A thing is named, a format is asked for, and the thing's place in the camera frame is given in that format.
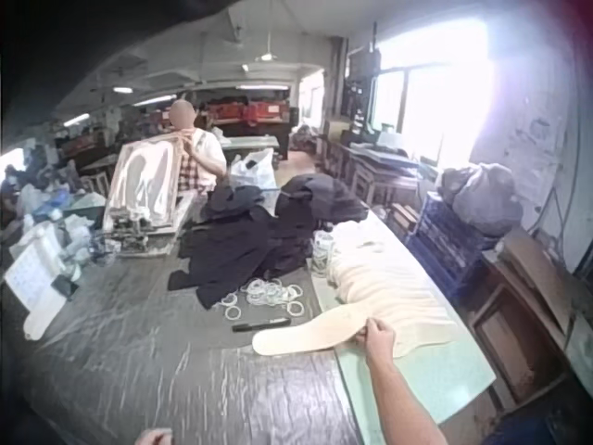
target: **forearm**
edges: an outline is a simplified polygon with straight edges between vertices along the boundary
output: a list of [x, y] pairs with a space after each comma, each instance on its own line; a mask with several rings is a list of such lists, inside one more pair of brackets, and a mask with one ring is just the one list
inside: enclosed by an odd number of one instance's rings
[[393, 362], [368, 364], [387, 445], [446, 445], [438, 426], [416, 400]]
[[2, 200], [2, 208], [3, 210], [8, 210], [8, 211], [12, 211], [12, 212], [16, 212], [17, 211], [17, 206], [15, 206], [10, 199], [3, 199]]
[[222, 162], [210, 159], [206, 156], [197, 155], [196, 153], [192, 153], [191, 156], [202, 168], [208, 173], [215, 174], [218, 179], [222, 179], [226, 176], [226, 165]]

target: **bright window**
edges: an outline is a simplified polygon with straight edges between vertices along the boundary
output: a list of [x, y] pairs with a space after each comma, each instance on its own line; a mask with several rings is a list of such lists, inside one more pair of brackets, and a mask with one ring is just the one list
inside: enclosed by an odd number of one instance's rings
[[298, 107], [301, 120], [311, 127], [322, 126], [323, 114], [323, 70], [303, 78], [299, 85]]
[[25, 170], [25, 154], [22, 148], [14, 148], [0, 156], [0, 182], [5, 179], [4, 170], [8, 165], [12, 165], [19, 171]]
[[404, 88], [403, 71], [386, 72], [377, 76], [376, 95], [372, 112], [372, 128], [380, 132], [383, 124], [397, 128], [401, 92]]
[[406, 32], [378, 45], [370, 124], [403, 134], [406, 151], [438, 167], [467, 163], [489, 106], [492, 68], [486, 25], [455, 20]]

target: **person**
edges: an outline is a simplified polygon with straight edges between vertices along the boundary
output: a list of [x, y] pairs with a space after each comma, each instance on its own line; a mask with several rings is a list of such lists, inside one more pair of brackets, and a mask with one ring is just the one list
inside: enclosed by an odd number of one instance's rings
[[147, 429], [136, 440], [135, 445], [172, 445], [173, 434], [169, 428]]
[[192, 104], [179, 99], [169, 111], [170, 123], [183, 136], [183, 157], [178, 190], [197, 190], [204, 195], [217, 180], [226, 175], [226, 159], [216, 136], [194, 126], [196, 112]]
[[2, 209], [0, 211], [2, 221], [0, 225], [3, 229], [17, 218], [17, 202], [19, 200], [19, 172], [12, 164], [8, 164], [4, 172], [5, 180], [0, 185], [2, 200]]
[[370, 318], [355, 339], [365, 350], [385, 443], [447, 445], [445, 436], [393, 363], [396, 334], [391, 327]]

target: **hand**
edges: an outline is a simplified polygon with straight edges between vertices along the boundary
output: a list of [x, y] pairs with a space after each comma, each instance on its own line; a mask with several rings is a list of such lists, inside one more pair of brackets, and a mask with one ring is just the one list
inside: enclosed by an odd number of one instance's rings
[[367, 362], [393, 363], [396, 333], [385, 322], [369, 318], [367, 325], [356, 334], [355, 339], [365, 349]]
[[136, 440], [135, 445], [171, 445], [173, 433], [169, 428], [147, 429]]
[[193, 128], [186, 128], [179, 131], [183, 140], [183, 150], [190, 156], [194, 153], [194, 132], [195, 129]]

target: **plastic crate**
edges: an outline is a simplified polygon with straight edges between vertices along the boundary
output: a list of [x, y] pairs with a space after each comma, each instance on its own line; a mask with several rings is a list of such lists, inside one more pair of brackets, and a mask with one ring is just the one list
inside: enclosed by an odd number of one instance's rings
[[440, 195], [429, 192], [406, 245], [443, 294], [457, 302], [483, 267], [482, 251], [497, 242], [460, 220]]

